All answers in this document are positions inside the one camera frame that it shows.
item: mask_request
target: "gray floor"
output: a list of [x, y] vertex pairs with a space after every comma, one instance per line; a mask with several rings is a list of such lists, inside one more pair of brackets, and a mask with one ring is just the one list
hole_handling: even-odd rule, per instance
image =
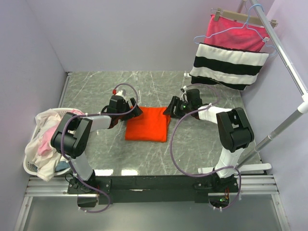
[[76, 198], [35, 197], [25, 231], [280, 231], [270, 195], [242, 196], [222, 213], [193, 202], [126, 203], [99, 214]]
[[[180, 88], [190, 84], [181, 71], [152, 72], [73, 72], [64, 94], [62, 107], [77, 108], [87, 113], [97, 113], [109, 103], [114, 86], [130, 83], [139, 94], [139, 106], [167, 107]], [[213, 87], [221, 96], [219, 107], [244, 107], [237, 90], [225, 86]], [[132, 90], [125, 87], [129, 97]], [[215, 95], [200, 87], [203, 103], [214, 102]], [[168, 141], [177, 120], [169, 125]], [[109, 130], [98, 130], [90, 135], [86, 156], [90, 165], [104, 175], [170, 175], [179, 174], [169, 154], [169, 142], [126, 141], [125, 122]], [[255, 146], [251, 143], [245, 154]], [[217, 125], [187, 118], [180, 125], [174, 139], [174, 156], [179, 166], [187, 172], [197, 173], [199, 167], [214, 167], [221, 153]], [[255, 156], [250, 164], [260, 163]]]

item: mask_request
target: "black and white striped cloth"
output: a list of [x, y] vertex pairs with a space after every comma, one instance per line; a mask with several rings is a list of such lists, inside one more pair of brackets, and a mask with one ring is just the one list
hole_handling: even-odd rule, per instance
[[200, 43], [192, 71], [192, 83], [223, 84], [244, 90], [253, 84], [269, 54]]

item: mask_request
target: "white plastic basket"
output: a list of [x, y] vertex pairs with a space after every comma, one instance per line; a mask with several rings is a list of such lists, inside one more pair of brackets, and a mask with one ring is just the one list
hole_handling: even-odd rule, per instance
[[[74, 108], [62, 107], [62, 108], [53, 108], [53, 110], [56, 111], [61, 118], [63, 118], [65, 113], [71, 112], [72, 110], [75, 110], [75, 109]], [[37, 136], [38, 133], [39, 133], [39, 128], [36, 126], [35, 130], [32, 134], [31, 140], [33, 140]], [[25, 155], [25, 158], [24, 158], [24, 169], [28, 174], [33, 175], [33, 176], [37, 176], [37, 172], [35, 171], [35, 165], [31, 163], [31, 160], [29, 160], [26, 155]], [[70, 170], [71, 170], [71, 168], [67, 168], [67, 169], [64, 169], [60, 172], [55, 172], [54, 175], [60, 176], [60, 175], [67, 173]]]

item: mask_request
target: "marble table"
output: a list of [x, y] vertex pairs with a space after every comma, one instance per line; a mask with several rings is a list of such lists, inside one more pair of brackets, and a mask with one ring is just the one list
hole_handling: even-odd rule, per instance
[[[97, 113], [109, 103], [114, 86], [129, 83], [139, 95], [139, 106], [167, 107], [173, 95], [180, 95], [180, 88], [190, 84], [181, 71], [123, 71], [123, 72], [72, 72], [62, 100], [62, 107], [77, 108], [84, 113]], [[215, 95], [205, 87], [198, 87], [204, 103], [215, 101]], [[242, 107], [239, 91], [225, 86], [213, 88], [221, 95], [217, 106]], [[134, 97], [128, 87], [127, 96]], [[177, 119], [171, 119], [168, 141]], [[119, 122], [113, 129], [92, 132], [86, 148], [90, 165], [102, 175], [171, 175], [180, 172], [174, 167], [169, 142], [126, 141], [126, 123]], [[197, 173], [199, 167], [214, 167], [221, 153], [221, 143], [216, 124], [196, 120], [184, 120], [173, 141], [174, 156], [178, 165], [189, 173]], [[245, 157], [255, 146], [251, 143], [242, 154]], [[249, 164], [261, 163], [256, 155]]]

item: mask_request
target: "lavender wall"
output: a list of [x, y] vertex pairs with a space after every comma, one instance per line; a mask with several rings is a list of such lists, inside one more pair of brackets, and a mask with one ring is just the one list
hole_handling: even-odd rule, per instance
[[[278, 20], [275, 31], [306, 84], [307, 7], [305, 0], [275, 0], [268, 14], [268, 18]], [[302, 103], [301, 95], [279, 56], [267, 61], [256, 84], [243, 93], [243, 99], [256, 141], [261, 141]], [[307, 124], [308, 116], [303, 115], [261, 153], [262, 160], [273, 165], [272, 173], [291, 228], [295, 231], [307, 230], [308, 224]]]
[[[27, 0], [66, 71], [190, 71], [210, 9], [240, 1]], [[266, 11], [273, 1], [260, 0]]]
[[25, 0], [0, 5], [0, 230], [13, 230], [29, 176], [22, 162], [34, 116], [56, 107], [65, 72]]

